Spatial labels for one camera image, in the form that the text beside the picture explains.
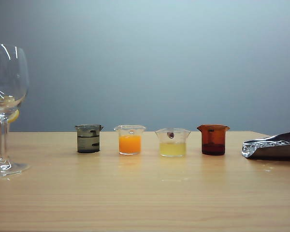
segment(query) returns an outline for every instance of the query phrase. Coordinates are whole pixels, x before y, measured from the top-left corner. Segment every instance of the lemon slice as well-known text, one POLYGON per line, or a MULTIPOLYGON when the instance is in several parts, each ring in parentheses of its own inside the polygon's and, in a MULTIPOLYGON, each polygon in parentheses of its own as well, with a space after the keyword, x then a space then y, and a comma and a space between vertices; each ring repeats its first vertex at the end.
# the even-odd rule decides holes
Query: lemon slice
POLYGON ((19 110, 16 110, 9 116, 8 123, 14 122, 19 116, 19 110))

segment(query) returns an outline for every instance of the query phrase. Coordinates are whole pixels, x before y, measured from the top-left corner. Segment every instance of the beaker with orange liquid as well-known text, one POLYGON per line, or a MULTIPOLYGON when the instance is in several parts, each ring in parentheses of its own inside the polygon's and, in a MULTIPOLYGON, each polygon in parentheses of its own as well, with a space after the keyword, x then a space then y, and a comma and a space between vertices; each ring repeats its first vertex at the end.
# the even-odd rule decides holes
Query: beaker with orange liquid
POLYGON ((141 134, 146 127, 141 125, 119 125, 114 128, 118 132, 118 149, 121 155, 136 155, 141 152, 141 134))

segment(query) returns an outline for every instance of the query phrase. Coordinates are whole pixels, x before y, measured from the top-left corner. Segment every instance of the dark liquid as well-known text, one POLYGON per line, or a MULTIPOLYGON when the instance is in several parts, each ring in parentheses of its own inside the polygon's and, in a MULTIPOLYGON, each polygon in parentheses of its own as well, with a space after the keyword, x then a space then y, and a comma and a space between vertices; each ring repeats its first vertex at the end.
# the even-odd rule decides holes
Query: dark liquid
POLYGON ((225 152, 225 146, 223 144, 203 144, 202 153, 212 156, 221 156, 225 152))

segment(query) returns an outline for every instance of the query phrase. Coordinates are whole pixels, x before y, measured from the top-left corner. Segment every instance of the gray wall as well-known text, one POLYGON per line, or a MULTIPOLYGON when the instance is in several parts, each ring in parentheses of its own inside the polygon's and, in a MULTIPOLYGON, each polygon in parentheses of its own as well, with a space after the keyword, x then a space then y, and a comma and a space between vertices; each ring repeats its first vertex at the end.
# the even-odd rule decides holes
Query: gray wall
POLYGON ((13 131, 290 131, 290 0, 0 0, 30 90, 13 131))

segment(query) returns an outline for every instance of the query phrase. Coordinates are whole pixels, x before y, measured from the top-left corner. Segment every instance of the small beaker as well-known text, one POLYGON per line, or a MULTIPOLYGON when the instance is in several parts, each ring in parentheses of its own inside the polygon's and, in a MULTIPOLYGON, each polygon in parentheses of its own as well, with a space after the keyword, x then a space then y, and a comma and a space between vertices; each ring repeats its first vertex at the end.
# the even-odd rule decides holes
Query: small beaker
POLYGON ((197 127, 202 134, 202 153, 220 156, 225 153, 226 131, 230 128, 225 125, 208 124, 197 127))
POLYGON ((141 152, 141 134, 146 127, 141 125, 119 125, 114 128, 118 132, 118 149, 121 155, 136 155, 141 152))
POLYGON ((79 125, 75 126, 77 131, 77 152, 93 153, 100 151, 100 131, 103 126, 79 125))
POLYGON ((160 154, 181 157, 186 154, 186 140, 190 131, 181 128, 165 128, 155 131, 159 138, 160 154))

